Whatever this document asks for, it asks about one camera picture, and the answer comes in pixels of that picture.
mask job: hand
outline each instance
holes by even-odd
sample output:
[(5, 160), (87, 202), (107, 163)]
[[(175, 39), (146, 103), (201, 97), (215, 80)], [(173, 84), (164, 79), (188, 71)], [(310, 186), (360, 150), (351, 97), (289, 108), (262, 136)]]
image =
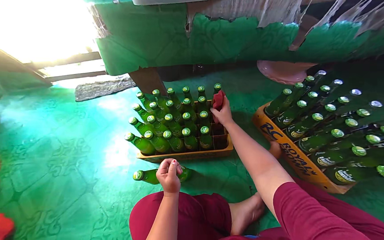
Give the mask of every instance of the hand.
[(223, 106), (221, 107), (220, 112), (214, 108), (211, 108), (210, 111), (223, 126), (226, 126), (226, 124), (229, 123), (234, 123), (232, 113), (230, 112), (229, 100), (226, 96), (223, 96)]
[(163, 186), (164, 196), (180, 192), (180, 180), (176, 173), (183, 173), (179, 162), (173, 158), (164, 159), (157, 170), (157, 179)]

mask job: woman's right hand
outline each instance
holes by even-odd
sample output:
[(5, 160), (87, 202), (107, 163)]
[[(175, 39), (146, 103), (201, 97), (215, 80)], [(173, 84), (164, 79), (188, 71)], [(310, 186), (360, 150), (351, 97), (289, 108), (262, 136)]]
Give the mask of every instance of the woman's right hand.
[(229, 100), (226, 96), (223, 96), (223, 106), (220, 111), (217, 111), (214, 108), (211, 108), (210, 111), (223, 126), (226, 126), (229, 123), (234, 123), (232, 113), (230, 112)]

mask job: maroon sleeve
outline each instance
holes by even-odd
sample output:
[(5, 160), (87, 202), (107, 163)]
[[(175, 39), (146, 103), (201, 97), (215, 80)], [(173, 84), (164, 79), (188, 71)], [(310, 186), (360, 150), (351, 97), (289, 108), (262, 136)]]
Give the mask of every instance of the maroon sleeve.
[(294, 182), (286, 182), (276, 190), (274, 209), (290, 239), (369, 239), (319, 204)]

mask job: bare foot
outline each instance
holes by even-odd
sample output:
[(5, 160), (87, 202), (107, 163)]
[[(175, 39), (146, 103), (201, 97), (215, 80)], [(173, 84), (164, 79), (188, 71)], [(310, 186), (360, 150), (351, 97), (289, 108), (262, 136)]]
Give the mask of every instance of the bare foot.
[(238, 203), (229, 203), (232, 217), (230, 235), (241, 235), (252, 222), (256, 221), (264, 211), (264, 202), (259, 193)]

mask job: green patterned floor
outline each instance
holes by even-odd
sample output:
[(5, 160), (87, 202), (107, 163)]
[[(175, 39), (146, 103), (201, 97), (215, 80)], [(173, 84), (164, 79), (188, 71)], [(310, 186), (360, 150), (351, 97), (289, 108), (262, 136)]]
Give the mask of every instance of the green patterned floor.
[[(256, 68), (237, 69), (166, 83), (180, 91), (219, 82), (230, 99), (237, 123), (268, 147), (250, 122), (255, 110), (273, 99), (283, 85), (265, 79)], [(135, 182), (136, 170), (157, 164), (136, 159), (123, 139), (136, 130), (137, 88), (85, 102), (74, 89), (23, 90), (0, 100), (0, 212), (14, 220), (15, 239), (130, 239), (128, 217), (134, 204), (159, 185)], [(236, 152), (227, 158), (184, 161), (198, 172), (181, 191), (219, 193), (229, 202), (251, 196), (255, 188)], [(342, 199), (384, 221), (384, 187), (362, 183)], [(279, 226), (266, 213), (248, 232)]]

